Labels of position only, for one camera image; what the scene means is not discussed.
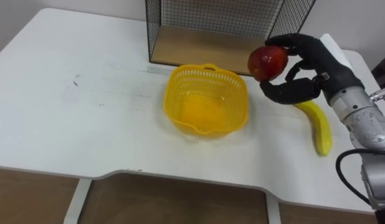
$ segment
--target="red apple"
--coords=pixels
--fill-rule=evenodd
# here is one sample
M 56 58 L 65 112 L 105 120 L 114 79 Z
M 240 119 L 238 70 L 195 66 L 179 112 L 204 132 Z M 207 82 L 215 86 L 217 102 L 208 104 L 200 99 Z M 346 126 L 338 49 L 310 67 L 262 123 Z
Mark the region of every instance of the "red apple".
M 287 51 L 282 47 L 265 46 L 254 50 L 248 59 L 248 69 L 258 81 L 270 81 L 279 76 L 288 63 Z

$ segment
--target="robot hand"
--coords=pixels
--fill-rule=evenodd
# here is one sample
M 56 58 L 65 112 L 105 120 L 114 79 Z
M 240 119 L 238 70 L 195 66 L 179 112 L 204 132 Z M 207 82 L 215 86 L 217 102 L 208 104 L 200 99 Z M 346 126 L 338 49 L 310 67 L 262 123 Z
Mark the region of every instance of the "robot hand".
M 287 73 L 285 83 L 260 83 L 265 96 L 276 103 L 302 103 L 317 98 L 323 90 L 330 104 L 331 98 L 344 88 L 360 86 L 364 89 L 353 72 L 340 64 L 319 39 L 304 34 L 286 34 L 272 37 L 265 44 L 285 47 L 289 56 L 298 55 L 302 58 Z M 314 70 L 316 75 L 312 79 L 294 79 L 301 69 Z

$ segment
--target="wire mesh cage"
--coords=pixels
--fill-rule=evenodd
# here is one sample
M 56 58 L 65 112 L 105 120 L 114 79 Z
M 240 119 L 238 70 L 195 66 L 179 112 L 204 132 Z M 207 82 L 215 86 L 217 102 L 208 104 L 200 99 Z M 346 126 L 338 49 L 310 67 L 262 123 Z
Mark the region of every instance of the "wire mesh cage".
M 299 32 L 314 2 L 315 0 L 146 0 L 150 61 L 156 62 L 153 54 L 164 26 L 265 40 L 275 35 Z

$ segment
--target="yellow banana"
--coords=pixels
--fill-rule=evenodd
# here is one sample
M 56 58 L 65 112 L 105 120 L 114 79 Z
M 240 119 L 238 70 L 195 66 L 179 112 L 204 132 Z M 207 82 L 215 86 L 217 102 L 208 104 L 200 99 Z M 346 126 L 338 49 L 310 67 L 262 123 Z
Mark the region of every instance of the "yellow banana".
M 332 147 L 332 135 L 323 110 L 313 101 L 297 103 L 294 106 L 301 109 L 310 118 L 312 128 L 314 128 L 317 153 L 326 156 Z

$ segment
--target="basket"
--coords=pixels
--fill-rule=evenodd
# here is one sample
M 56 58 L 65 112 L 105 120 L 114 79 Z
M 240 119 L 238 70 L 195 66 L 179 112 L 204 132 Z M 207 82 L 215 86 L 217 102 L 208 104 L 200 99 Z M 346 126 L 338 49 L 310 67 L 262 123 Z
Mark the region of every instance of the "basket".
M 247 121 L 247 87 L 240 76 L 215 65 L 182 65 L 170 75 L 163 109 L 185 133 L 223 136 Z

